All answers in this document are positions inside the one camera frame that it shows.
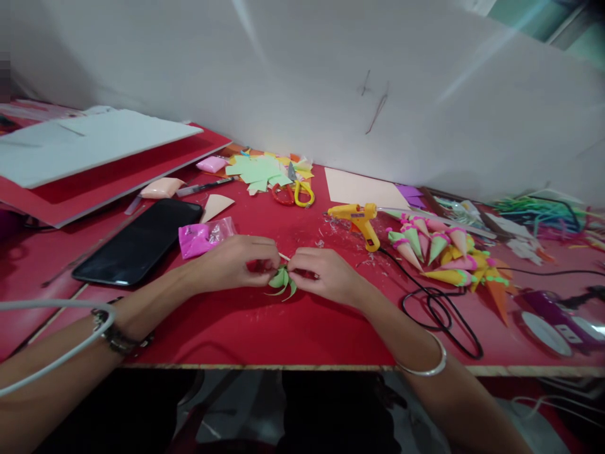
scissors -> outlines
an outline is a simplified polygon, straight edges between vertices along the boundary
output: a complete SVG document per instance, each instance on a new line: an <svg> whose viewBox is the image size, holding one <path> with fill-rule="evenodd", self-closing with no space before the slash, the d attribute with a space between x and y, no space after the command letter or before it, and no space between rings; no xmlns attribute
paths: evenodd
<svg viewBox="0 0 605 454"><path fill-rule="evenodd" d="M286 205L286 206L294 206L296 204L302 208L312 205L313 202L315 201L315 194L313 193L313 191L311 190L311 187L307 183L299 181L298 178L296 178L296 171L294 170L294 166L292 165L291 162L290 162L290 165L288 166L288 178L294 182L294 194L292 194L292 188L290 187L290 185L286 185L286 190L282 190L282 192L287 191L288 198L280 199L277 195L277 190L280 189L280 185L276 184L275 186L273 186L273 189L271 191L273 193L273 198L275 199L275 201L277 201L278 203L280 203L282 205ZM301 202L301 200L300 200L301 188L303 188L309 194L311 199L308 202Z"/></svg>

phone screen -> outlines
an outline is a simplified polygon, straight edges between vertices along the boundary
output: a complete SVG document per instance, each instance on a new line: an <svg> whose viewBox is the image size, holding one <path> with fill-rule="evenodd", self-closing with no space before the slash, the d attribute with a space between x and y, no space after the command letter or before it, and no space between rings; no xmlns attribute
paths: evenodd
<svg viewBox="0 0 605 454"><path fill-rule="evenodd" d="M157 201L72 273L79 281L129 286L141 281L178 239L178 228L199 222L202 207Z"/></svg>

wooden table edge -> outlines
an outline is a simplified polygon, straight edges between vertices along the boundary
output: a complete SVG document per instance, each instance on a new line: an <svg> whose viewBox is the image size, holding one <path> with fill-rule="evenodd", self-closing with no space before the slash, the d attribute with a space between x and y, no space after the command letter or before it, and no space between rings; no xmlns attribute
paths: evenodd
<svg viewBox="0 0 605 454"><path fill-rule="evenodd" d="M298 371L393 371L395 366L364 366L362 364L142 364L126 363L131 369L185 369L185 370L298 370ZM591 366L467 366L474 376L564 376L605 377L605 367Z"/></svg>

hand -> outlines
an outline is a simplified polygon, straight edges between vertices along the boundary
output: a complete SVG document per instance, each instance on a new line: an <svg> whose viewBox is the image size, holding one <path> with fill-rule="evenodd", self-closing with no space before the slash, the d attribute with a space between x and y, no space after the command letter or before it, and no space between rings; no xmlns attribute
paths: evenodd
<svg viewBox="0 0 605 454"><path fill-rule="evenodd" d="M313 272L318 278L307 279L294 272L296 269ZM377 291L331 249L298 248L288 262L288 271L298 288L358 309Z"/></svg>
<svg viewBox="0 0 605 454"><path fill-rule="evenodd" d="M250 272L246 264L258 260L261 272ZM181 267L186 285L203 293L238 287L263 287L280 263L275 242L262 236L236 235Z"/></svg>

hot glue gun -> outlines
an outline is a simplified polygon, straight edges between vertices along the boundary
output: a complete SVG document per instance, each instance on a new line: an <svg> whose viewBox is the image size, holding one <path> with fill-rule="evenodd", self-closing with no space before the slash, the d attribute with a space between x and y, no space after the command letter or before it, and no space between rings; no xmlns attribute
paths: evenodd
<svg viewBox="0 0 605 454"><path fill-rule="evenodd" d="M370 219L374 219L376 214L376 204L366 204L365 207L355 204L339 205L328 210L328 215L333 218L351 221L352 230L357 228L364 235L368 252L375 252L380 247L380 241L372 228L372 224L370 224Z"/></svg>

